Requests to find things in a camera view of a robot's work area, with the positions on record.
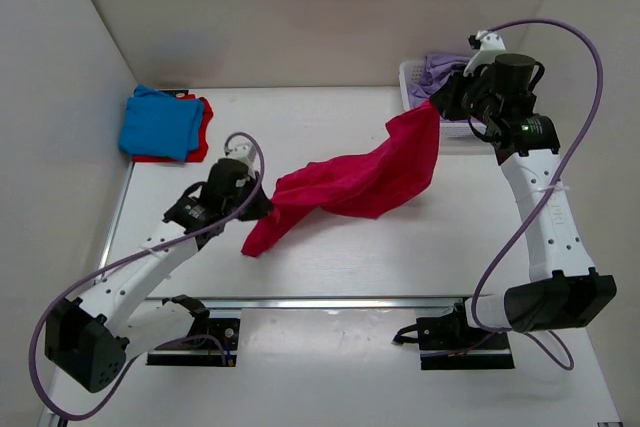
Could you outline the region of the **magenta t shirt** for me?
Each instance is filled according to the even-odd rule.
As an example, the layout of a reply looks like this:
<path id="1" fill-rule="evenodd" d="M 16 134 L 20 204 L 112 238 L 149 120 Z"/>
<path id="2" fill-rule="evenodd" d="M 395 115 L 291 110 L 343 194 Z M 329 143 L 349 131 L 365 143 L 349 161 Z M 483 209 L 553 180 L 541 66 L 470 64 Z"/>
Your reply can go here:
<path id="1" fill-rule="evenodd" d="M 405 204 L 432 183 L 440 137 L 402 125 L 401 115 L 386 123 L 388 138 L 369 153 L 343 155 L 279 178 L 273 212 L 257 222 L 241 252 L 258 257 L 316 209 L 377 219 Z"/>

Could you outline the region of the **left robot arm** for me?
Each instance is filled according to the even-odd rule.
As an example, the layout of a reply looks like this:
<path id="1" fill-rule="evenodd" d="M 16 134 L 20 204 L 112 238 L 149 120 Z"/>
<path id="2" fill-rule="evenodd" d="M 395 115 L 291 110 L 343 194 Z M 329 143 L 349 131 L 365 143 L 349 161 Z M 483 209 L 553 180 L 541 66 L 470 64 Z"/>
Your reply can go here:
<path id="1" fill-rule="evenodd" d="M 273 209 L 250 154 L 213 164 L 207 180 L 189 186 L 140 246 L 140 258 L 75 299 L 55 302 L 45 320 L 45 356 L 90 393 L 105 389 L 125 363 L 180 338 L 208 336 L 204 305 L 181 294 L 155 312 L 138 306 L 175 269 L 198 254 L 231 220 L 254 221 Z"/>

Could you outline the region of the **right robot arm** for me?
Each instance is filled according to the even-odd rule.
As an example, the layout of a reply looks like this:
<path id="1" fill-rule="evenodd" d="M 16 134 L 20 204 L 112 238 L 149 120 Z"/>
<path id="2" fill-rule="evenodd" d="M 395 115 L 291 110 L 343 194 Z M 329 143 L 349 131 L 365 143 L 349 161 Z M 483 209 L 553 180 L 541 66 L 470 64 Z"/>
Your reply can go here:
<path id="1" fill-rule="evenodd" d="M 544 75 L 535 59 L 500 53 L 454 68 L 431 103 L 446 120 L 468 122 L 491 145 L 509 183 L 526 241 L 529 280 L 501 294 L 474 292 L 448 323 L 449 338 L 471 347 L 484 331 L 530 333 L 587 326 L 614 298 L 615 281 L 597 272 L 573 220 L 560 166 L 565 160 L 552 120 L 535 113 Z"/>

